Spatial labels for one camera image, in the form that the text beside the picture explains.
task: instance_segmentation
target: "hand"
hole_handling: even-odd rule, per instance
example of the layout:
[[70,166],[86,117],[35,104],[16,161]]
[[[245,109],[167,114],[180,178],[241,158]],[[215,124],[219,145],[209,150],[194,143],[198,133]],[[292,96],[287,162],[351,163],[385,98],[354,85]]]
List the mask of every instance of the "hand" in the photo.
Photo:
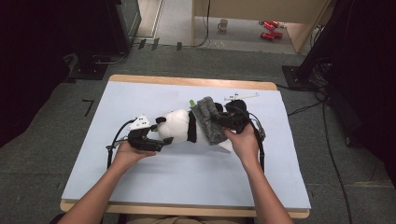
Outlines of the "hand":
[[155,156],[156,152],[153,151],[140,151],[137,150],[127,141],[121,142],[119,149],[117,150],[116,157],[110,167],[120,168],[124,173],[135,165],[138,161],[143,158]]
[[230,129],[223,128],[224,134],[233,143],[233,150],[241,160],[244,167],[258,161],[259,145],[251,124],[247,124],[241,133],[233,133]]

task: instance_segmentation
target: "gray carpet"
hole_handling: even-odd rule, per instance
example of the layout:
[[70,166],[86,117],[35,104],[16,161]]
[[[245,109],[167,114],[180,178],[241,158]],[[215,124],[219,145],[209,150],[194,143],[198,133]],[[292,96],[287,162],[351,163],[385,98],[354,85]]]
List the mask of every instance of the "gray carpet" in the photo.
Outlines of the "gray carpet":
[[[29,129],[0,148],[0,223],[49,223],[62,211],[60,198],[90,127],[106,81],[113,74],[271,81],[286,85],[281,65],[299,65],[304,56],[219,49],[159,46],[133,48],[111,64],[102,81],[60,84]],[[314,93],[281,90],[289,112],[316,102]],[[94,100],[91,111],[87,113]],[[354,223],[394,223],[396,191],[383,163],[364,148],[346,147],[342,127],[325,106],[332,152],[346,185]],[[311,215],[296,223],[348,223],[347,207],[327,149],[318,105],[290,117],[290,127]],[[116,223],[105,215],[105,223]]]

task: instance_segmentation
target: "wooden table edge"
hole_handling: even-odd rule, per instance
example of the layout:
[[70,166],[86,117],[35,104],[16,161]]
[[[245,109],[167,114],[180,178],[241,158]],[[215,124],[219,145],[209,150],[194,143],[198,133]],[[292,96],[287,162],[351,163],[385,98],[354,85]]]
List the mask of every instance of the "wooden table edge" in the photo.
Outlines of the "wooden table edge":
[[135,76],[135,75],[113,75],[110,77],[108,81],[277,91],[276,84],[273,82],[241,81],[241,80],[210,79],[210,78],[195,78],[195,77],[155,77],[155,76]]
[[[61,210],[69,211],[76,201],[61,200]],[[309,209],[287,209],[292,218],[307,218]],[[251,208],[217,208],[217,207],[183,207],[164,205],[134,205],[134,204],[109,204],[106,213],[140,214],[140,215],[165,215],[165,216],[198,216],[198,217],[255,217],[256,211]]]

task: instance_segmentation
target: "red object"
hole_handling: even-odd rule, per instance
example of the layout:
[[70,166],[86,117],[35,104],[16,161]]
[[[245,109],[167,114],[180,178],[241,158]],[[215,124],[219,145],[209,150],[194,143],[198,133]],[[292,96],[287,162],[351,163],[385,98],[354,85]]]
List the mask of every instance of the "red object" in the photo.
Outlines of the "red object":
[[269,22],[269,21],[263,22],[262,25],[271,32],[275,30],[275,26],[273,24],[271,24],[271,22]]
[[267,40],[273,40],[275,36],[273,34],[267,34],[265,32],[262,32],[262,38]]
[[275,28],[277,28],[279,26],[279,22],[278,21],[270,21],[270,23],[275,26]]
[[282,36],[283,36],[283,34],[280,33],[280,32],[272,32],[271,34],[272,34],[275,38],[278,38],[278,39],[282,38]]

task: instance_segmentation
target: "panda's black ear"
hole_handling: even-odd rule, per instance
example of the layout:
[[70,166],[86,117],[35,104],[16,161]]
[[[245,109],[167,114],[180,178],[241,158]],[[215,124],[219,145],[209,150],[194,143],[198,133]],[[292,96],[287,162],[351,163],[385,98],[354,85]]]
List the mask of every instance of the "panda's black ear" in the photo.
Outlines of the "panda's black ear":
[[164,118],[164,117],[156,118],[156,119],[155,119],[155,122],[157,122],[157,124],[166,122],[166,118]]
[[222,107],[221,104],[215,103],[215,107],[216,107],[216,109],[218,110],[219,113],[222,113],[222,112],[223,112],[223,107]]

